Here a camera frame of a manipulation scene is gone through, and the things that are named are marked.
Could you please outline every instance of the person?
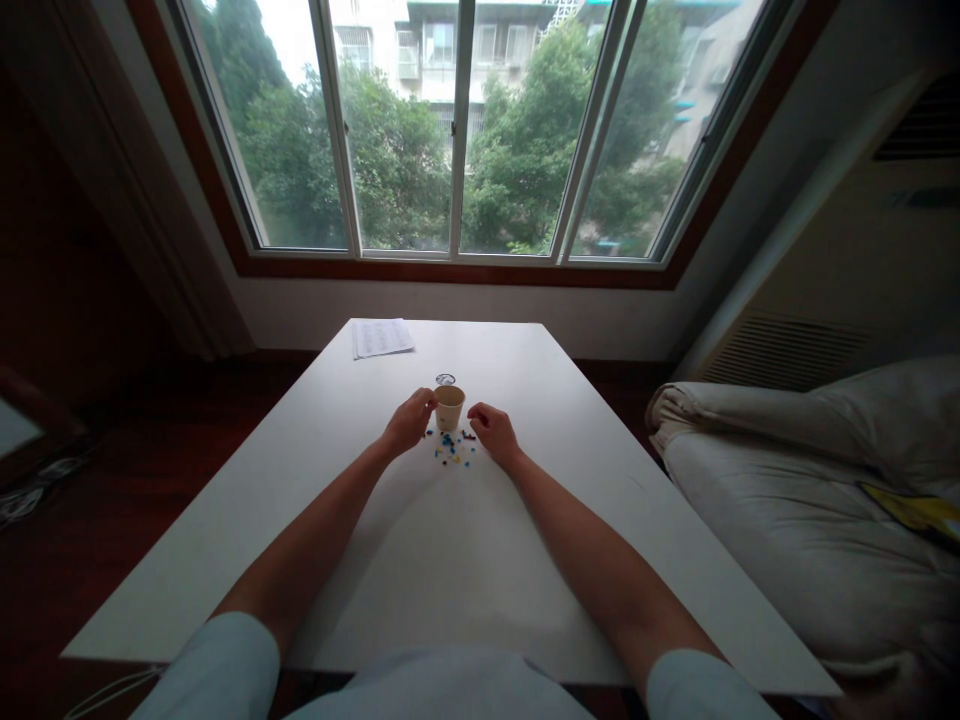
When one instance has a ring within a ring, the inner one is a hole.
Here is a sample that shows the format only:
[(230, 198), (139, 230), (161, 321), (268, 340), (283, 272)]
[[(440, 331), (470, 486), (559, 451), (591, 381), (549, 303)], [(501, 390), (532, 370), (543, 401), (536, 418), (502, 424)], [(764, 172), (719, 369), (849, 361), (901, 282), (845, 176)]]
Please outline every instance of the person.
[[(380, 476), (424, 437), (436, 405), (434, 393), (420, 388), (397, 408), (383, 434), (237, 580), (134, 718), (267, 717), (281, 658), (300, 620), (336, 569)], [(467, 417), (512, 479), (561, 574), (653, 720), (776, 718), (650, 565), (523, 452), (505, 412), (478, 403)], [(426, 716), (589, 714), (516, 653), (448, 647), (392, 654), (288, 717)]]

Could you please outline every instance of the hand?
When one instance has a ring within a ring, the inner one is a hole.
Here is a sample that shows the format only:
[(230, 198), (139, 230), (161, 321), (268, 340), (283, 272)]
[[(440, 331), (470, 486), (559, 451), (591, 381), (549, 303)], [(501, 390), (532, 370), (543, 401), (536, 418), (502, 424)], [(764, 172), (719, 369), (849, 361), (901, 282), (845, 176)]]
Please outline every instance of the hand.
[(477, 403), (467, 413), (470, 427), (497, 464), (506, 467), (523, 455), (510, 416), (486, 403)]
[(381, 440), (393, 455), (401, 455), (423, 438), (430, 422), (430, 413), (437, 406), (433, 390), (420, 388), (397, 408), (390, 418)]

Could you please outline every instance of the air vent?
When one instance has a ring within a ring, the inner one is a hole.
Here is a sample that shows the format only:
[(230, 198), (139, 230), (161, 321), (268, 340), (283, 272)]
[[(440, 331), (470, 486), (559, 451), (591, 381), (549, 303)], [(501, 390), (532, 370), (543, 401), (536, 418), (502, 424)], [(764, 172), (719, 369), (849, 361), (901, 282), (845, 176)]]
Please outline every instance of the air vent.
[(879, 162), (960, 157), (960, 73), (920, 96), (873, 156)]
[(872, 335), (862, 328), (751, 313), (701, 379), (805, 392), (835, 379)]

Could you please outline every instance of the tree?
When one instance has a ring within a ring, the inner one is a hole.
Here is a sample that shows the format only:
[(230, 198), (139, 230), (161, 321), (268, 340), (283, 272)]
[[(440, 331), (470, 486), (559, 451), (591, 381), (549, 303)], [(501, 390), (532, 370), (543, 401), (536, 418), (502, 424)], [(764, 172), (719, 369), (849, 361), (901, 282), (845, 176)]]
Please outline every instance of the tree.
[(263, 84), (238, 142), (271, 245), (346, 248), (320, 78)]
[[(596, 239), (616, 238), (621, 255), (647, 254), (683, 175), (682, 160), (647, 152), (674, 114), (670, 99), (681, 78), (679, 48), (679, 13), (666, 3), (648, 4), (581, 225), (594, 228)], [(591, 244), (584, 242), (583, 250)]]
[(537, 252), (549, 244), (598, 47), (599, 38), (567, 21), (540, 43), (518, 92), (496, 76), (487, 82), (484, 130), (469, 153), (466, 249)]
[(202, 0), (193, 0), (193, 8), (230, 111), (230, 122), (234, 130), (242, 131), (249, 105), (260, 94), (261, 86), (284, 87), (290, 81), (263, 30), (256, 0), (218, 0), (212, 11)]
[(450, 170), (429, 103), (398, 97), (380, 70), (340, 69), (361, 232), (367, 247), (446, 246)]
[[(318, 75), (293, 87), (255, 0), (193, 0), (271, 245), (345, 247), (344, 218)], [(625, 252), (649, 244), (682, 163), (650, 152), (679, 81), (678, 14), (647, 6), (586, 207), (596, 237)], [(518, 90), (485, 88), (485, 129), (472, 140), (463, 247), (544, 252), (556, 226), (600, 37), (575, 18), (539, 44)], [(451, 170), (430, 105), (401, 98), (379, 70), (339, 69), (353, 188), (367, 247), (446, 247)]]
[[(680, 79), (680, 22), (669, 3), (647, 5), (601, 156), (585, 218), (601, 235), (648, 243), (646, 225), (679, 181), (682, 163), (645, 157), (666, 127)], [(485, 88), (483, 133), (471, 147), (464, 195), (464, 243), (483, 252), (543, 253), (556, 227), (599, 36), (575, 19), (540, 43), (517, 92), (495, 78)]]

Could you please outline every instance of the paper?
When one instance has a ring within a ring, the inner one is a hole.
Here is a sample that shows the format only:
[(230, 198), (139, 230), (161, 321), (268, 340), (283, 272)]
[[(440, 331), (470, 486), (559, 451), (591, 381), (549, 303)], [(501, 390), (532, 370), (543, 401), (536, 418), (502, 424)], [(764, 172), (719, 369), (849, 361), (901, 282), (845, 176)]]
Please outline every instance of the paper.
[(354, 360), (410, 352), (413, 348), (413, 337), (403, 318), (353, 321)]

